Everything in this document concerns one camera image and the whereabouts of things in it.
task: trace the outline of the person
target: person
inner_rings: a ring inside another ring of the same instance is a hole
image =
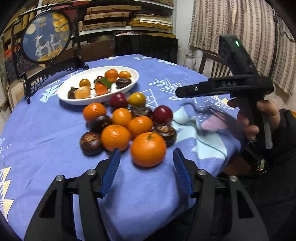
[[[235,100],[228,105],[236,108]],[[270,165],[266,173],[238,176],[265,224],[270,241],[296,240],[296,119],[289,110],[279,110],[273,101],[260,100],[257,108],[269,116],[273,148],[262,151]],[[259,128],[238,112],[246,137],[255,140]],[[182,213],[145,241],[185,240],[194,208]]]

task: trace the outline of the tablecloth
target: tablecloth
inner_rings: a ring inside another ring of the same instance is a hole
[[[186,159],[217,175],[245,142],[236,122],[237,110],[227,106],[228,95],[177,98],[177,87],[207,78],[173,63],[130,55],[88,64],[90,68],[135,69],[140,78],[130,93],[142,92],[147,106],[155,109],[167,105],[174,113],[171,125],[177,130],[177,140],[167,149],[164,161],[154,168],[139,169],[133,165],[129,151],[123,152],[110,192],[99,199],[111,240],[143,240],[194,204],[181,189],[173,150],[179,147]],[[91,158],[83,155],[79,140],[88,131],[82,115],[84,107],[71,106],[57,97],[60,85],[81,71],[59,73],[31,97],[31,104],[21,101],[0,137],[0,210],[22,239],[55,176],[80,176],[108,158],[106,152]],[[74,214],[77,237],[83,240],[77,196]]]

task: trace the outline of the green leaf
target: green leaf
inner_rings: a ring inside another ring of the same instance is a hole
[[[108,89],[111,89],[112,82],[110,82],[106,77],[103,77],[101,79],[94,80],[94,83],[101,82],[103,85],[105,85]]]

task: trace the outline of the striped curtain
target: striped curtain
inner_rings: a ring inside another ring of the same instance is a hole
[[[278,52],[273,81],[291,94],[295,77],[295,43],[287,26],[279,19]],[[251,55],[258,72],[270,72],[275,44],[275,23],[265,0],[194,0],[189,45],[218,53],[219,36],[235,34]]]

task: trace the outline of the white plate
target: white plate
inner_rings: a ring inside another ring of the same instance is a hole
[[[95,90],[91,90],[91,97],[87,99],[68,99],[68,92],[71,89],[71,87],[79,88],[79,82],[82,79],[88,79],[91,83],[91,89],[94,88],[94,80],[98,76],[104,76],[105,73],[110,70],[110,69],[116,69],[119,72],[125,70],[131,73],[131,84],[122,88],[122,89],[117,89],[116,84],[113,83],[110,93],[105,94],[105,95],[100,95],[97,96]],[[89,105],[91,103],[102,103],[105,101],[110,100],[111,96],[117,92],[122,92],[126,93],[128,92],[133,86],[137,83],[140,75],[137,71],[134,69],[124,67],[124,66],[104,66],[104,67],[97,67],[93,69],[89,69],[86,71],[83,71],[81,73],[78,73],[68,80],[66,80],[58,89],[57,96],[64,102],[68,104],[73,104],[73,105]]]

